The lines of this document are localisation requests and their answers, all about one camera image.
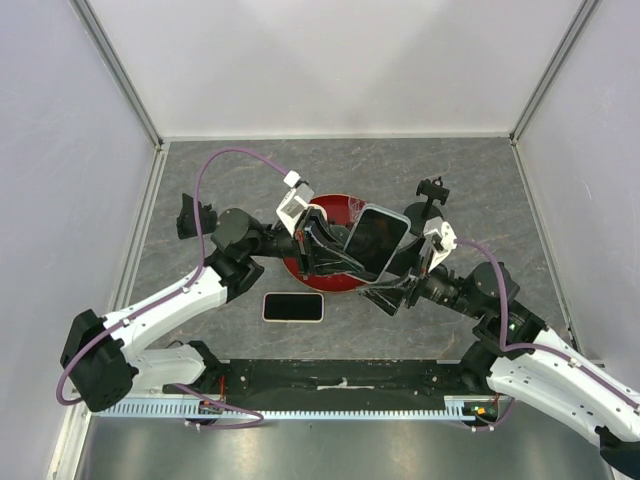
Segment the black phone stand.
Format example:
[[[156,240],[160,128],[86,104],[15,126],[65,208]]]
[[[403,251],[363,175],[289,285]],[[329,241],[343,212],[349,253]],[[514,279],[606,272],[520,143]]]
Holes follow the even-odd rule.
[[[449,194],[450,190],[444,187],[441,176],[434,179],[421,180],[416,188],[416,196],[424,196],[426,200],[414,202],[404,210],[404,215],[410,219],[412,228],[414,230],[422,228],[427,220],[440,216],[441,211],[435,204],[439,203],[444,206]]]

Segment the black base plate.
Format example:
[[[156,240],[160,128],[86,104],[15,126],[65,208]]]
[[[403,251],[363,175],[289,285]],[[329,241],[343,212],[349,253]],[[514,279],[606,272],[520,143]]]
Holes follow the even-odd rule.
[[[414,395],[493,396],[484,380],[458,363],[435,360],[234,359],[207,368],[189,387],[237,407],[336,403],[381,406],[390,400],[416,406]]]

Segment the black phone pink case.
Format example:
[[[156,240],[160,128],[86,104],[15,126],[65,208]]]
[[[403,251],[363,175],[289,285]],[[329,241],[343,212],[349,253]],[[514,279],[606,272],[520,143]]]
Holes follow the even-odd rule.
[[[264,296],[262,317],[266,322],[318,323],[324,319],[320,293],[270,292]]]

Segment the red round tray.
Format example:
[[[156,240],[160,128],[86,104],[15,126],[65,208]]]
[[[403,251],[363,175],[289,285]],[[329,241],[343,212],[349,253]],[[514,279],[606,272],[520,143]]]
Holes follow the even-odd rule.
[[[316,196],[313,203],[324,208],[332,224],[342,225],[350,230],[352,217],[349,213],[348,199],[345,194],[325,194]],[[298,265],[293,258],[283,260],[284,267],[289,274],[306,287],[324,293],[346,293],[364,286],[365,283],[348,275],[314,276],[303,279],[298,272]]]

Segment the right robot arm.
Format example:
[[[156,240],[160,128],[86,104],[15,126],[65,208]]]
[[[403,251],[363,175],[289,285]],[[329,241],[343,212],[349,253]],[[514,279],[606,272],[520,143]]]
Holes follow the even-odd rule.
[[[476,342],[458,368],[467,392],[506,394],[560,421],[598,447],[613,469],[639,476],[639,393],[576,351],[516,300],[518,285],[490,250],[455,235],[442,217],[427,220],[402,249],[406,219],[363,210],[344,237],[312,212],[296,240],[308,273],[345,274],[390,316],[421,299],[476,320]]]

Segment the clear plastic tumbler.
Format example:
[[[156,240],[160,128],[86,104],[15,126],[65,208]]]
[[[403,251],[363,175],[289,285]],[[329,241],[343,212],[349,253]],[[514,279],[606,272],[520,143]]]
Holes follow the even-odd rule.
[[[363,208],[366,206],[367,202],[363,199],[350,197],[348,199],[348,208],[351,217],[356,218]]]

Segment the black wedge stand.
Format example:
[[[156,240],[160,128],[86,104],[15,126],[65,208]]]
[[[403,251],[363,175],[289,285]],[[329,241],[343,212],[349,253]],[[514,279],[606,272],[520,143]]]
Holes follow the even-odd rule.
[[[181,195],[181,210],[176,218],[176,232],[180,240],[194,238],[198,235],[194,209],[194,198],[186,193]],[[217,213],[211,204],[198,202],[200,229],[203,234],[211,234],[216,229]]]

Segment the black phone clear case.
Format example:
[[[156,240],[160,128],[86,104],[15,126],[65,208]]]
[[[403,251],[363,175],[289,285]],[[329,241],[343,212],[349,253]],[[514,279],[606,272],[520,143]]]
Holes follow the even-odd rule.
[[[350,275],[374,283],[391,263],[411,227],[408,217],[390,209],[366,204],[350,231],[344,252],[361,265]]]

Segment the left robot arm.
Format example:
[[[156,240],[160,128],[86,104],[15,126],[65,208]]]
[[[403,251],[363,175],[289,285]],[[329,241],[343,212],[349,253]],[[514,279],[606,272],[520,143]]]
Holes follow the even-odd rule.
[[[204,342],[159,350],[151,344],[250,290],[264,272],[256,257],[293,259],[310,276],[346,272],[352,263],[343,248],[355,222],[349,211],[337,216],[317,204],[276,224],[262,224],[238,208],[215,216],[201,226],[215,249],[192,272],[129,307],[104,316],[88,309],[75,317],[61,354],[57,401],[101,412],[133,391],[172,386],[211,392],[228,367]]]

